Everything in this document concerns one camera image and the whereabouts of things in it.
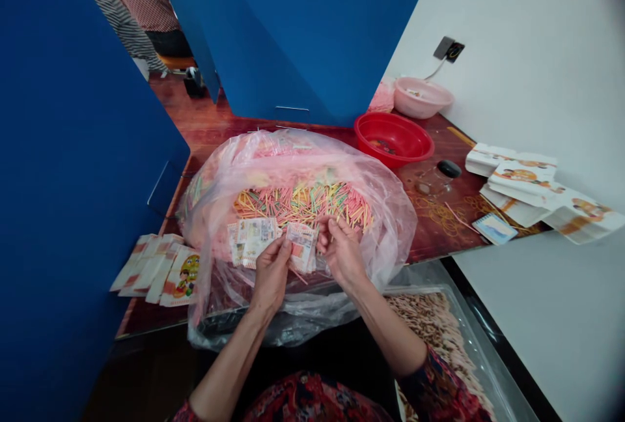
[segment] floral sleeve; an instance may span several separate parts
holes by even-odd
[[[424,365],[398,383],[421,422],[491,421],[477,396],[429,346]]]
[[[184,404],[182,405],[182,407],[178,409],[178,412],[176,413],[176,415],[168,419],[167,422],[202,422],[202,421],[199,419],[199,417],[197,417],[197,415],[195,415],[195,412],[193,412],[193,409],[191,409],[191,406],[189,405],[189,400],[187,399],[186,401],[184,401]]]

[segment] blue partition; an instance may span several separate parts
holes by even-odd
[[[0,3],[2,415],[75,421],[189,147],[93,0]]]
[[[210,53],[210,48],[206,43],[206,36],[202,24],[199,21],[198,10],[195,7],[194,0],[170,0],[178,21],[182,27],[182,31],[189,42],[191,51],[193,52],[193,58],[197,63],[210,97],[214,103],[217,103],[217,97],[219,96],[219,78],[217,76],[217,68],[213,56]]]
[[[367,110],[417,3],[190,1],[235,114],[338,126]]]

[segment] power cord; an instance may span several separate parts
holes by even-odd
[[[441,63],[440,63],[440,64],[438,64],[438,67],[436,68],[436,70],[434,70],[434,72],[432,72],[432,75],[429,75],[429,76],[425,77],[425,78],[424,78],[424,80],[425,80],[425,81],[430,81],[430,79],[431,79],[432,77],[434,77],[434,76],[438,73],[438,71],[439,71],[439,70],[441,70],[441,67],[443,66],[443,64],[445,64],[445,61],[446,61],[446,60],[447,60],[447,56],[445,56],[445,57],[441,60]]]

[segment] red plastic bowl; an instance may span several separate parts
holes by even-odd
[[[422,162],[434,153],[434,141],[424,128],[398,115],[365,113],[356,119],[354,130],[358,149],[384,163],[399,168]]]

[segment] pink plastic bowl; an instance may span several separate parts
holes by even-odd
[[[416,119],[430,118],[454,102],[448,90],[422,79],[402,77],[395,80],[394,86],[395,109]]]

